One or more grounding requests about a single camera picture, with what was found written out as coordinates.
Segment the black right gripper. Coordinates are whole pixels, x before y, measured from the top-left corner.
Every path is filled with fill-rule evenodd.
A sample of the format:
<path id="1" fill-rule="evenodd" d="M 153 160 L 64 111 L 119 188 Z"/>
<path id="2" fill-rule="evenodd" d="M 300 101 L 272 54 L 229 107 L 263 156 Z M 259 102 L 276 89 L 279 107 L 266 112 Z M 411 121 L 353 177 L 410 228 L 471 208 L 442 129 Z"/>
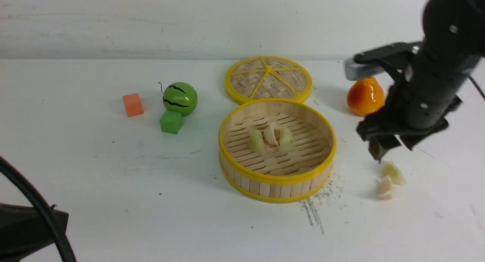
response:
<path id="1" fill-rule="evenodd" d="M 481 54 L 443 56 L 421 41 L 396 42 L 355 55 L 355 78 L 386 72 L 394 81 L 382 108 L 359 122 L 357 133 L 369 141 L 374 160 L 396 147 L 409 150 L 449 126 L 446 115 L 462 100 L 457 96 Z"/>

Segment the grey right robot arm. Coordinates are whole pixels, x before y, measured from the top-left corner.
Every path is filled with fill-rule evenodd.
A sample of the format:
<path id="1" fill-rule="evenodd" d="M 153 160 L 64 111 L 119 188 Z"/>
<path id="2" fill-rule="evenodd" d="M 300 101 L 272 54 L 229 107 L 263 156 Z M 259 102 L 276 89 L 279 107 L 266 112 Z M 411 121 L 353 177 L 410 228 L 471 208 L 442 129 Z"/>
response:
<path id="1" fill-rule="evenodd" d="M 394 81 L 383 107 L 356 129 L 374 160 L 400 145 L 412 150 L 447 129 L 446 115 L 462 103 L 459 89 L 484 58 L 484 18 L 484 0 L 428 0 L 422 41 L 395 42 L 345 60 L 350 81 L 382 72 Z"/>

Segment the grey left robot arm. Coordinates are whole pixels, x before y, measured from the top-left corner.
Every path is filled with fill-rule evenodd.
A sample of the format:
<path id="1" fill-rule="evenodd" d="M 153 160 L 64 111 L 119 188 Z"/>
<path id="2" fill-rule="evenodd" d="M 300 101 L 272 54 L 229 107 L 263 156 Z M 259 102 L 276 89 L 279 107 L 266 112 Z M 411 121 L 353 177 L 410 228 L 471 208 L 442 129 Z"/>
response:
<path id="1" fill-rule="evenodd" d="M 0 206 L 0 260 L 19 262 L 55 244 L 50 229 L 34 207 Z"/>

